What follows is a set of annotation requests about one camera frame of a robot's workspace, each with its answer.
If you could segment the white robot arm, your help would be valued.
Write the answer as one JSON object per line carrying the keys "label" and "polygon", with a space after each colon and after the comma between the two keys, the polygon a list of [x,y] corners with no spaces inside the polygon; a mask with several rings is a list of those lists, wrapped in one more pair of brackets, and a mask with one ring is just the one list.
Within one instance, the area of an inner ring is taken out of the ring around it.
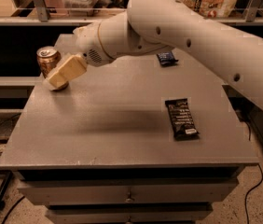
{"label": "white robot arm", "polygon": [[207,19],[180,0],[129,0],[124,12],[76,28],[57,45],[65,55],[45,79],[52,91],[83,75],[89,64],[177,48],[263,110],[263,38]]}

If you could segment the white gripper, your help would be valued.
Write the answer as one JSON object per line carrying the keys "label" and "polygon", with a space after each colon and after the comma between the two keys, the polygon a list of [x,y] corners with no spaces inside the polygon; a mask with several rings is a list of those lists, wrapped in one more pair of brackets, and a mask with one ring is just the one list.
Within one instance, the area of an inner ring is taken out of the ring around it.
{"label": "white gripper", "polygon": [[88,64],[99,67],[115,60],[114,38],[104,29],[102,21],[78,27],[74,30],[74,35],[76,46],[86,60],[79,54],[64,55],[43,81],[51,91],[61,90],[71,80],[85,74]]}

